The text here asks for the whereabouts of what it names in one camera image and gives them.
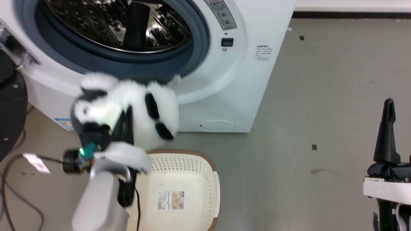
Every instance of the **plush toy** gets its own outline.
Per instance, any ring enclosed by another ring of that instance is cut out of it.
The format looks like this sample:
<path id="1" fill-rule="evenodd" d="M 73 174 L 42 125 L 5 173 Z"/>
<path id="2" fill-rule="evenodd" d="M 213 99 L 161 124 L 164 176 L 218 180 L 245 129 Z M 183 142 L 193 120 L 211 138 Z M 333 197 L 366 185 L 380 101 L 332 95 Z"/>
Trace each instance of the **plush toy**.
<path id="1" fill-rule="evenodd" d="M 176 75 L 171 84 L 180 79 Z M 129 107 L 133 112 L 135 146 L 144 150 L 158 148 L 177 133 L 178 101 L 167 83 L 153 81 L 151 76 L 119 80 L 108 74 L 89 73 L 81 81 L 81 89 L 83 94 L 71 112 L 73 127 L 79 134 L 86 123 L 113 124 L 118 112 L 126 112 Z"/>

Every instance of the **gray floor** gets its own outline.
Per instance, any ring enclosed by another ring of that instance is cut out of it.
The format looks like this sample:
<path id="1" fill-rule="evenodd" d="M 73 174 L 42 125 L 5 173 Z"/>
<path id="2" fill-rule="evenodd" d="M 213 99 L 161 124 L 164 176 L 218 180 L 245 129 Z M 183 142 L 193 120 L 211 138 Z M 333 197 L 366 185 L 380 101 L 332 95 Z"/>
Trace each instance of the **gray floor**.
<path id="1" fill-rule="evenodd" d="M 397 151 L 404 160 L 411 153 L 411 21 L 292 20 L 290 28 L 251 133 L 179 134 L 168 147 L 204 152 L 217 165 L 217 231 L 371 230 L 376 201 L 362 195 L 362 181 L 388 97 Z M 60 157 L 78 146 L 76 134 L 38 111 L 26 130 L 18 151 Z M 39 174 L 21 161 L 8 181 L 44 212 L 44 231 L 69 231 L 87 178 L 49 168 Z M 35 212 L 9 198 L 17 230 L 36 230 Z"/>

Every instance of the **laundry basket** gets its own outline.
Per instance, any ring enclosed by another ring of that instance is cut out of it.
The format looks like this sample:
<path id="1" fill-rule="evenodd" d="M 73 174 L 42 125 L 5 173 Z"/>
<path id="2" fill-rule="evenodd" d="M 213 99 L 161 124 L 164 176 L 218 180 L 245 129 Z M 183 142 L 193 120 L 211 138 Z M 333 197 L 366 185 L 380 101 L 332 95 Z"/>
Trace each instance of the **laundry basket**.
<path id="1" fill-rule="evenodd" d="M 205 154 L 187 150 L 149 153 L 152 171 L 138 176 L 139 231 L 212 231 L 220 208 L 220 182 Z M 127 231 L 137 229 L 137 199 L 127 209 Z"/>

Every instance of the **floor stain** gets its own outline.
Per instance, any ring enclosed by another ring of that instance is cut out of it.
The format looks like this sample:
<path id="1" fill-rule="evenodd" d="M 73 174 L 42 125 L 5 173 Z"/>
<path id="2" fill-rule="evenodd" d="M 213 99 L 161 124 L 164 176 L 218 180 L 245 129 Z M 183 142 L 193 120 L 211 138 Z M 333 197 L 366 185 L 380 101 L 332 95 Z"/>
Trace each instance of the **floor stain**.
<path id="1" fill-rule="evenodd" d="M 311 174 L 317 175 L 320 172 L 324 172 L 326 169 L 311 169 Z"/>

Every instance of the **washing machine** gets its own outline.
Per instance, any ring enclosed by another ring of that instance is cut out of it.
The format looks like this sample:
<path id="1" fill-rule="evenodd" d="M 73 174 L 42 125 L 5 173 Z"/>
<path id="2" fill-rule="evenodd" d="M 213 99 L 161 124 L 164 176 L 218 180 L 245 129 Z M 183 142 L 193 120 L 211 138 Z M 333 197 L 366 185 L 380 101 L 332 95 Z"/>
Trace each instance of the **washing machine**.
<path id="1" fill-rule="evenodd" d="M 170 81 L 180 131 L 249 132 L 294 0 L 2 0 L 0 44 L 28 100 L 72 130 L 87 72 Z"/>

